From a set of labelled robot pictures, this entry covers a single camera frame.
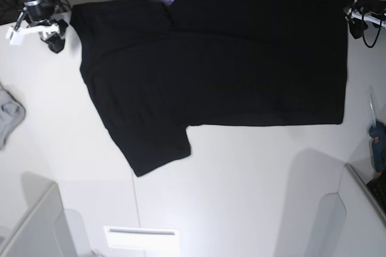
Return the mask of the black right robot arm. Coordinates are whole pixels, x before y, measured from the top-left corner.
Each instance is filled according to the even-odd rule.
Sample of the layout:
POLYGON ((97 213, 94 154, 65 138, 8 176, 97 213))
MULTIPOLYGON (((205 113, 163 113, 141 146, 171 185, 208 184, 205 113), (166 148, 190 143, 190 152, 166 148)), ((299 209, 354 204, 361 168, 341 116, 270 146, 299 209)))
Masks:
POLYGON ((17 0, 20 13, 5 38, 11 45, 20 45, 24 37, 38 34, 48 48, 58 54, 65 47, 65 35, 69 24, 59 13, 71 11, 68 0, 17 0))

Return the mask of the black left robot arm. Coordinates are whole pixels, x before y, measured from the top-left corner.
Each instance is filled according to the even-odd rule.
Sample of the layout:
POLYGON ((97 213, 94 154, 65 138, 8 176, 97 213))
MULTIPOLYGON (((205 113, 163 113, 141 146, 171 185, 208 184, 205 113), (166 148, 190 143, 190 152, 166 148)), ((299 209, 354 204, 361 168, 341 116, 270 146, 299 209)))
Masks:
POLYGON ((352 37, 362 39, 366 47, 373 48, 381 30, 385 28, 385 0, 353 0, 347 7, 346 19, 352 37), (371 44, 365 39, 365 30, 369 24, 378 29, 371 44))

